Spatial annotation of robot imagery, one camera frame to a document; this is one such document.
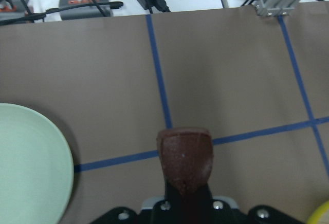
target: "bolt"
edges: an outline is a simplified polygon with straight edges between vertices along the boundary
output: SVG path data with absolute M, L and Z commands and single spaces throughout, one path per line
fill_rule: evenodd
M 221 201 L 215 201 L 215 202 L 213 202 L 212 203 L 212 206 L 216 210 L 221 210 L 224 207 L 224 205 L 223 205 L 223 203 Z
M 257 210 L 257 215 L 262 219 L 267 219 L 269 217 L 269 213 L 266 209 Z
M 129 218 L 129 213 L 127 210 L 123 211 L 118 215 L 119 220 L 127 220 Z
M 170 203 L 166 201 L 163 204 L 161 204 L 160 208 L 162 210 L 169 210 L 171 208 L 171 206 L 170 206 Z

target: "plate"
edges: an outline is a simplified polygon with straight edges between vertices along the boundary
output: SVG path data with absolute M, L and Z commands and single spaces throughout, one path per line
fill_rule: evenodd
M 50 120 L 0 103 L 0 223 L 58 223 L 73 174 L 69 146 Z

